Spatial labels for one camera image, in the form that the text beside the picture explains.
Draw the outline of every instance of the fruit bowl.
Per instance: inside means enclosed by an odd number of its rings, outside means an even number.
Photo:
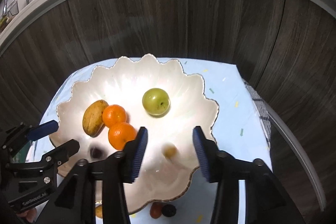
[[[206,137],[214,140],[212,126],[219,106],[204,95],[202,75],[186,75],[181,63],[171,59],[160,63],[153,55],[146,54],[139,61],[120,57],[110,68],[97,66],[90,79],[75,82],[72,96],[57,106],[59,130],[50,135],[55,147],[75,139],[80,143],[77,154],[58,168],[66,176],[77,160],[92,161],[92,146],[102,148],[107,155],[116,150],[108,141],[108,128],[104,127],[97,137],[83,131],[82,119],[87,107],[97,100],[117,104],[125,108],[128,122],[139,130],[148,129],[148,143],[139,177],[133,184],[124,184],[127,208],[134,213],[153,201],[172,201],[182,196],[199,167],[192,141],[195,126],[201,126]],[[170,107],[164,116],[149,115],[142,97],[151,88],[165,90]],[[177,155],[166,159],[162,149],[167,145],[177,148]],[[101,182],[97,182],[96,201],[101,201]]]

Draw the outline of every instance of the apple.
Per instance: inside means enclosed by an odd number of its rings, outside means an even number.
[[[142,97],[142,105],[148,114],[159,116],[169,109],[169,96],[162,89],[154,88],[147,90]]]

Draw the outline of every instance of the light blue tablecloth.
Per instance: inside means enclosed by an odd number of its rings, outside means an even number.
[[[159,58],[160,62],[167,62],[169,58]],[[104,60],[74,72],[60,87],[49,107],[43,115],[41,123],[50,120],[58,121],[56,107],[59,103],[67,101],[71,96],[71,87],[76,81],[86,81],[90,78],[95,66],[111,67],[116,59]],[[187,74],[202,74],[205,80],[205,95],[216,100],[219,104],[218,118],[213,126],[213,135],[221,150],[233,155],[235,158],[253,161],[255,158],[263,159],[271,169],[269,147],[265,132],[259,119],[259,113],[253,104],[250,94],[239,75],[235,65],[180,58],[184,72]],[[28,161],[39,161],[41,156],[54,147],[45,137],[34,143],[28,155]],[[245,183],[239,183],[239,219],[238,223],[245,223]],[[191,186],[184,196],[171,202],[177,208],[172,218],[161,216],[152,219],[149,215],[151,204],[140,212],[131,215],[132,224],[208,224],[211,220],[212,209],[216,196],[217,184],[209,184],[197,170],[193,176]]]

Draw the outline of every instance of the screw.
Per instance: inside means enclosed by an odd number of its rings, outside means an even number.
[[[220,158],[226,158],[228,156],[228,153],[226,153],[225,151],[218,151],[216,155]]]
[[[264,165],[264,162],[263,162],[262,159],[255,159],[255,160],[253,161],[253,163],[254,163],[255,165],[258,165],[258,166],[262,166],[262,165]]]
[[[86,159],[81,159],[77,162],[77,165],[79,166],[84,166],[88,163],[88,161]]]
[[[118,158],[122,158],[123,156],[125,156],[125,153],[123,151],[117,151],[114,153],[114,156],[118,159]]]
[[[45,177],[43,181],[45,184],[48,184],[50,182],[50,177]]]

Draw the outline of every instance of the mandarin orange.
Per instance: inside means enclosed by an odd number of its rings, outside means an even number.
[[[118,122],[126,122],[127,114],[123,107],[119,105],[110,105],[103,111],[103,122],[110,128]]]
[[[133,141],[137,131],[127,122],[119,122],[109,129],[109,142],[117,150],[123,150],[127,142]]]

